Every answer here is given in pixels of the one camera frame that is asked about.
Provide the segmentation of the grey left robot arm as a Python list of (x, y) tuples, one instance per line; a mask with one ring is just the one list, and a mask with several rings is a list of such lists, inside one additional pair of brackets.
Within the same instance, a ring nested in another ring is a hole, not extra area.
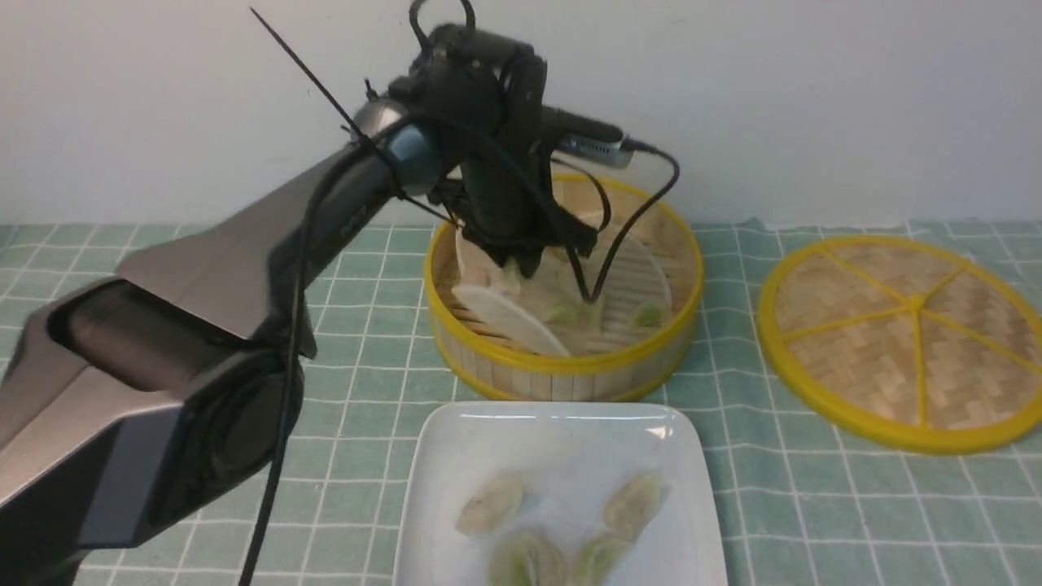
[(71, 585), (284, 455), (317, 351), (304, 293), (392, 198), (462, 172), (466, 237), (532, 275), (595, 230), (550, 192), (531, 45), (443, 24), (346, 145), (209, 229), (38, 308), (2, 382), (2, 582)]

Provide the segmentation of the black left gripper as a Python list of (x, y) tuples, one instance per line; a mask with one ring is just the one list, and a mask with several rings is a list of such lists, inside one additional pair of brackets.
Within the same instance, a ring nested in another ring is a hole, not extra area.
[(466, 241), (499, 266), (513, 260), (524, 277), (547, 247), (591, 255), (597, 231), (552, 193), (543, 57), (532, 45), (464, 24), (415, 28), (414, 36), (420, 53), (388, 93), (420, 112), (445, 170), (461, 171), (458, 193), (442, 199)]

